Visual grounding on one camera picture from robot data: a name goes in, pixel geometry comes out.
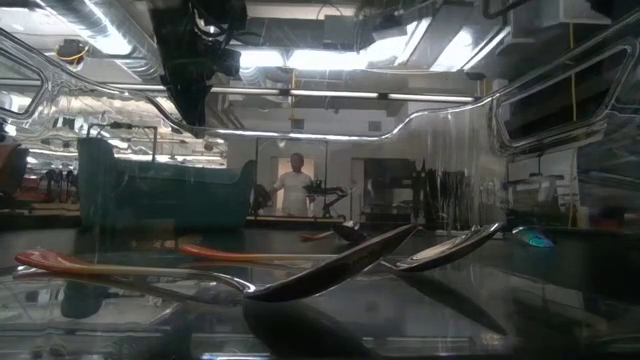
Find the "person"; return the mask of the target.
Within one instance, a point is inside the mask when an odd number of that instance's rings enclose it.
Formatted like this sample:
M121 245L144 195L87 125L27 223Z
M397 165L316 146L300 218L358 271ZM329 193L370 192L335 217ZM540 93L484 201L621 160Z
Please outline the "person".
M304 156L294 152L290 155L291 170L278 177L269 189L269 194L274 196L283 191L281 211L286 216L307 217L309 203L315 198L309 196L306 188L312 183L312 178L303 172Z

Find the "dark cabinet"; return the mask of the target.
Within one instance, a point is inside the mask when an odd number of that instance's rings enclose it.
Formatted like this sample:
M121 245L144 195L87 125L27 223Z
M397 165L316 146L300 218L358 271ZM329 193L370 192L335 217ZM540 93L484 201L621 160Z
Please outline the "dark cabinet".
M409 222L415 162L408 159L364 160L361 216L368 223Z

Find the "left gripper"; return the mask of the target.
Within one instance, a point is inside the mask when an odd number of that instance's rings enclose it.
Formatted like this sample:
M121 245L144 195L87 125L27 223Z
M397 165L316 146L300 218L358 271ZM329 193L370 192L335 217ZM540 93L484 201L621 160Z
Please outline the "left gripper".
M229 44L246 29L245 0L149 0L149 15L169 86L167 94L185 123L191 124L189 99L182 84L207 84L217 73L234 77L239 51ZM210 86L193 90L194 125L206 125Z

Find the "bright ceiling light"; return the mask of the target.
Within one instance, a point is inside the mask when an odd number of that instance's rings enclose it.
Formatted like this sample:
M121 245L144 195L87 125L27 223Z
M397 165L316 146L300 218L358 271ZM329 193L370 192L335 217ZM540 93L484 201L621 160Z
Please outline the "bright ceiling light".
M372 45L359 53L298 49L285 53L275 48L239 48L242 68L278 67L296 70L364 70L380 64L394 63L400 51Z

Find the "iridescent rainbow spoon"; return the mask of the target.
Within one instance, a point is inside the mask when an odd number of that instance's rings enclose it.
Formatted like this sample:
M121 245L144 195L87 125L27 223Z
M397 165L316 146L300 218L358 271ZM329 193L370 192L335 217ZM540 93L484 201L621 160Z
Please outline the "iridescent rainbow spoon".
M512 235L522 242L538 248L553 248L555 243L542 232L525 226L512 229Z

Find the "clear plastic bin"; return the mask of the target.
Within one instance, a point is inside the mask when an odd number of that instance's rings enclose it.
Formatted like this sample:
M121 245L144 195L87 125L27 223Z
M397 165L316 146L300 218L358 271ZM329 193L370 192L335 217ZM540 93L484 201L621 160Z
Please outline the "clear plastic bin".
M167 94L149 0L0 0L0 360L640 360L640 0L245 0L229 47L400 51L364 70L242 68ZM71 68L54 49L90 46ZM198 86L475 97L436 103L211 93ZM290 120L305 120L292 130ZM256 162L238 228L171 220L85 226L78 144L199 168ZM322 217L281 211L269 189L303 172L348 196ZM361 216L364 160L415 162L411 220ZM370 240L418 230L342 284L287 302L214 280L49 273L15 256L46 249L92 264L211 271L258 288L361 243L302 234L357 221ZM455 262L394 271L484 225ZM530 227L553 248L530 246ZM181 244L302 261L227 262Z

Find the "teal plastic bin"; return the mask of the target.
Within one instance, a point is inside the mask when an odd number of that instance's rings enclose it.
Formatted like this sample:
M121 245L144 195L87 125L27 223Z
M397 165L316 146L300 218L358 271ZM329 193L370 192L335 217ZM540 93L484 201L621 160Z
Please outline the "teal plastic bin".
M256 162L199 168L117 158L107 141L78 144L78 194L85 226L129 227L171 220L182 228L238 228L250 211Z

